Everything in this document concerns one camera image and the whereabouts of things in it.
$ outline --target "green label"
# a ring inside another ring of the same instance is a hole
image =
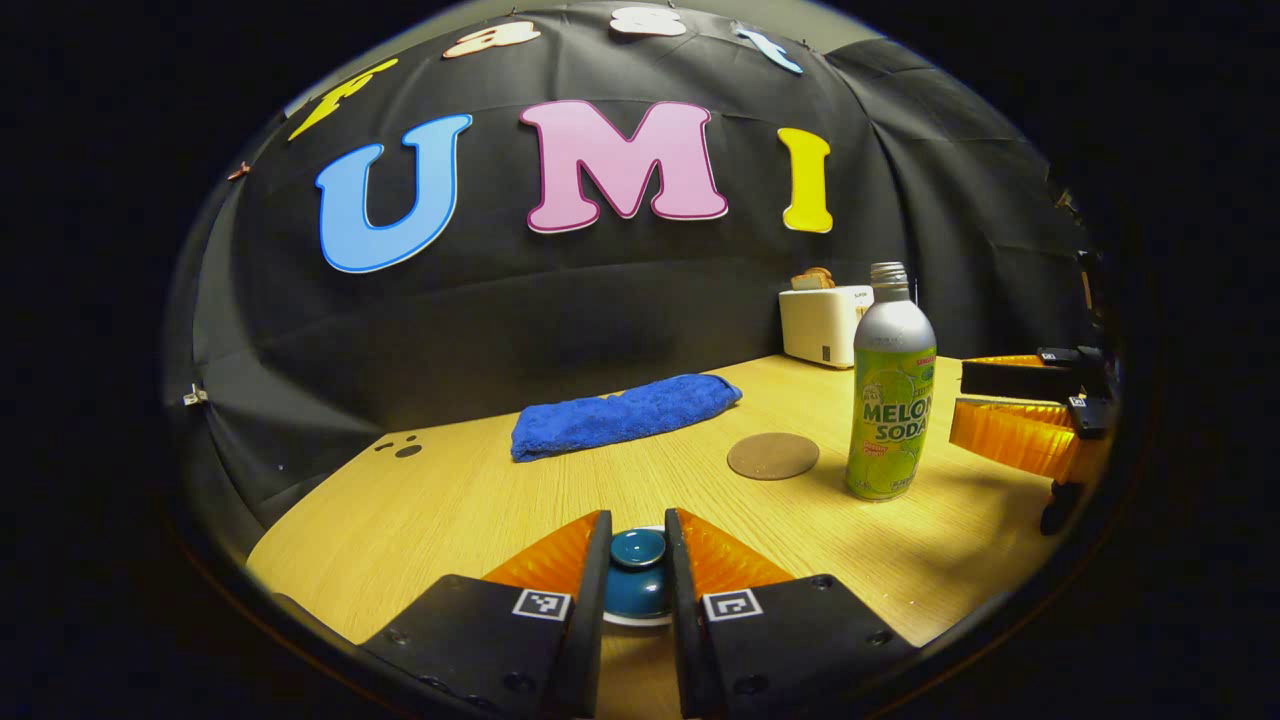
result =
[[[924,451],[933,409],[937,348],[854,352],[854,434],[846,482],[854,495],[888,500],[906,492]]]

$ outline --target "blue towel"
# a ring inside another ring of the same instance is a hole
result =
[[[671,432],[719,415],[742,391],[716,375],[676,375],[612,397],[531,405],[511,433],[511,457],[529,462]]]

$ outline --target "melon soda bottle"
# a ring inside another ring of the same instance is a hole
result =
[[[933,407],[937,340],[901,263],[873,263],[874,300],[854,333],[854,430],[845,482],[863,500],[906,492]]]

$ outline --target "black fabric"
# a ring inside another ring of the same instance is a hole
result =
[[[804,268],[844,284],[905,260],[951,356],[1088,342],[1074,250],[1083,231],[1052,206],[1047,163],[1007,120],[886,40],[818,55],[783,37],[795,76],[733,33],[730,18],[680,9],[680,37],[608,28],[626,3],[521,13],[541,37],[453,60],[460,28],[406,49],[293,141],[317,101],[253,154],[210,233],[195,313],[196,369],[219,452],[270,525],[310,484],[383,432],[517,411],[781,352],[777,293]],[[630,220],[598,188],[599,220],[539,234],[539,146],[518,114],[593,102],[631,135],[658,101],[707,108],[707,143],[728,214]],[[403,133],[454,113],[458,202],[428,249],[346,274],[320,251],[316,174],[369,143],[374,225],[413,204]],[[831,143],[827,234],[783,227],[791,200],[781,127]]]

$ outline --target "blue bowl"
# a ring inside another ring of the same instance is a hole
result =
[[[663,556],[667,542],[658,530],[636,529],[613,536],[604,585],[604,611],[649,619],[671,612]]]

